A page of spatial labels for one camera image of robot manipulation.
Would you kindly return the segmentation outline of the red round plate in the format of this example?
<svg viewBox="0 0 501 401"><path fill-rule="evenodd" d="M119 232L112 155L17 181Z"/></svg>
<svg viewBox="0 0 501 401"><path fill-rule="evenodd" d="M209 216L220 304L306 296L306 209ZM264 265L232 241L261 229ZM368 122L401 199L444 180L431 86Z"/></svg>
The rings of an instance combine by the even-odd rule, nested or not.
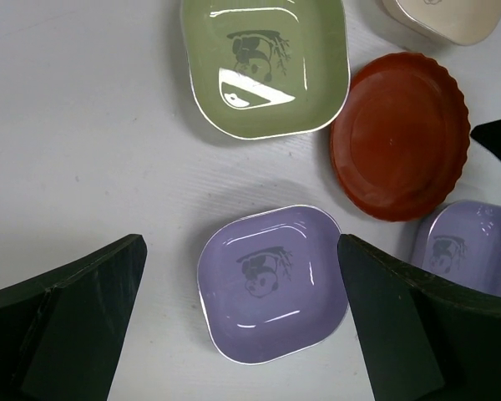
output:
<svg viewBox="0 0 501 401"><path fill-rule="evenodd" d="M446 68L421 53L390 53L352 78L331 124L331 165L359 210L416 220L453 191L470 129L464 94Z"/></svg>

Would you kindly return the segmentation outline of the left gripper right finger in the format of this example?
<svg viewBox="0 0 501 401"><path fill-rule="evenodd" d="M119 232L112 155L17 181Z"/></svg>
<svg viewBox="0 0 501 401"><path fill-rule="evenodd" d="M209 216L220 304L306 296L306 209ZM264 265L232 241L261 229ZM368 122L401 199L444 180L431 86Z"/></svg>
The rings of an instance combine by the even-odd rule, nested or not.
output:
<svg viewBox="0 0 501 401"><path fill-rule="evenodd" d="M376 400L501 400L501 297L351 234L337 254Z"/></svg>

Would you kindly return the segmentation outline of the green square plate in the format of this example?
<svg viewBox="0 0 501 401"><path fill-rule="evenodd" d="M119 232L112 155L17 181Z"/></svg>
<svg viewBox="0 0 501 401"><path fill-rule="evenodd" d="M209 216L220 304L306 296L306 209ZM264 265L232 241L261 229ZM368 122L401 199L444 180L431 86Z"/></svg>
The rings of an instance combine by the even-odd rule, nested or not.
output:
<svg viewBox="0 0 501 401"><path fill-rule="evenodd" d="M226 135L311 133L347 101L341 1L183 1L180 21L195 103Z"/></svg>

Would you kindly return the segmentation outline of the cream square plate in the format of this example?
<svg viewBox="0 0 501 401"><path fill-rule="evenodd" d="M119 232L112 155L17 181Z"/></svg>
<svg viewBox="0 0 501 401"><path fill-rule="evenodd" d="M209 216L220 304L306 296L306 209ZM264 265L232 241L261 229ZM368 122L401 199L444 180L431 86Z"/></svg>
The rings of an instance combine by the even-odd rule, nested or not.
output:
<svg viewBox="0 0 501 401"><path fill-rule="evenodd" d="M459 46L482 42L501 19L501 0L386 0L382 5L412 30Z"/></svg>

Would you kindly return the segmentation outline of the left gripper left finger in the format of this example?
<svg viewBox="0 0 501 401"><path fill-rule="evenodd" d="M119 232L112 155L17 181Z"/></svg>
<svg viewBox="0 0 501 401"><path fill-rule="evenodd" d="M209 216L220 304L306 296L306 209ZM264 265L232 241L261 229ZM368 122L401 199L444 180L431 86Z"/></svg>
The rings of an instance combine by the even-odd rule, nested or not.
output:
<svg viewBox="0 0 501 401"><path fill-rule="evenodd" d="M144 272L127 235L0 290L0 400L105 400Z"/></svg>

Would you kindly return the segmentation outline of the purple square plate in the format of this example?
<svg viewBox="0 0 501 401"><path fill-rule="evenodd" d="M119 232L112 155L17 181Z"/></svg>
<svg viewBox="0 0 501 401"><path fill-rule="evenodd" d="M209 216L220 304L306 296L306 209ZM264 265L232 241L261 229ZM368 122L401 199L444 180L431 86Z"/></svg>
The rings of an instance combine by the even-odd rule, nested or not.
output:
<svg viewBox="0 0 501 401"><path fill-rule="evenodd" d="M232 362L260 365L329 338L347 314L327 212L286 206L242 217L205 243L197 287L211 342Z"/></svg>
<svg viewBox="0 0 501 401"><path fill-rule="evenodd" d="M501 297L501 206L461 200L436 209L418 228L410 263Z"/></svg>

